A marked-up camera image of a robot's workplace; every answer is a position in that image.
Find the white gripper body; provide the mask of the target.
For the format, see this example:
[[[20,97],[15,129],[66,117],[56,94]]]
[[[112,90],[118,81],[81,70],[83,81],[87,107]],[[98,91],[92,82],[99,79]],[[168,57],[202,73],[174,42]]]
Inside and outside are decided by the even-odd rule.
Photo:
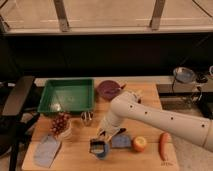
[[[114,136],[120,130],[120,125],[123,123],[123,118],[113,113],[107,113],[100,121],[97,134],[105,134]]]

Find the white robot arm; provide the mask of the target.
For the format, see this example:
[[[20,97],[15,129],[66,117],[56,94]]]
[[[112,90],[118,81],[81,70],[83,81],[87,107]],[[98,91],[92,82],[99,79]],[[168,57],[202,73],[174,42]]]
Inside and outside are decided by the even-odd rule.
[[[141,121],[213,152],[213,120],[139,104],[137,95],[129,91],[110,102],[97,135],[111,138],[125,119]]]

